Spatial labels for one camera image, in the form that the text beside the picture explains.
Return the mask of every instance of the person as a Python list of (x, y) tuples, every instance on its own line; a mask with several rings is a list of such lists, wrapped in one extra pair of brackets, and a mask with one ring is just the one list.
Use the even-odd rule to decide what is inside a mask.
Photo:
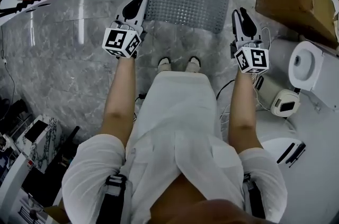
[[(159, 62), (133, 125), (135, 60), (119, 59), (101, 130), (79, 145), (63, 178), (71, 222), (96, 223), (106, 179), (125, 162), (130, 162), (131, 223), (279, 222), (287, 190), (276, 162), (256, 136), (251, 75), (237, 73), (226, 143), (216, 96), (207, 76), (199, 73), (199, 59), (192, 57), (185, 72), (171, 70), (169, 58)], [(244, 211), (246, 173), (260, 191), (265, 219)]]

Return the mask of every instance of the white cube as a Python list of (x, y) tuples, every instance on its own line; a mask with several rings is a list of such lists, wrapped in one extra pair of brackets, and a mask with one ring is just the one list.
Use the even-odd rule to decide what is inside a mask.
[(141, 44), (137, 31), (106, 28), (102, 48), (117, 57), (131, 57)]
[(241, 47), (234, 56), (242, 73), (258, 74), (270, 67), (267, 49)]

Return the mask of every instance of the toilet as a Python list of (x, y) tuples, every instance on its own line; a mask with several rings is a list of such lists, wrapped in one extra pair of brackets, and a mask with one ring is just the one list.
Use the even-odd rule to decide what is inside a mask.
[(309, 41), (276, 39), (269, 52), (273, 67), (292, 86), (312, 92), (332, 110), (339, 110), (339, 59)]

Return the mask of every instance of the toilet seat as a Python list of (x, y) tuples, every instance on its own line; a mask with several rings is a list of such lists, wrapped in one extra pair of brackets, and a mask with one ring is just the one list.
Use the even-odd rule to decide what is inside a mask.
[(309, 41), (299, 43), (292, 52), (288, 67), (291, 84), (312, 91), (318, 81), (323, 61), (323, 51), (318, 47)]

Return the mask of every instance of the gray bath mat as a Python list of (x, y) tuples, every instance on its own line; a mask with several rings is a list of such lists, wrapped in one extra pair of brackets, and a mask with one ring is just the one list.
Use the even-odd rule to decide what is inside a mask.
[(183, 24), (220, 33), (229, 0), (148, 0), (146, 20)]

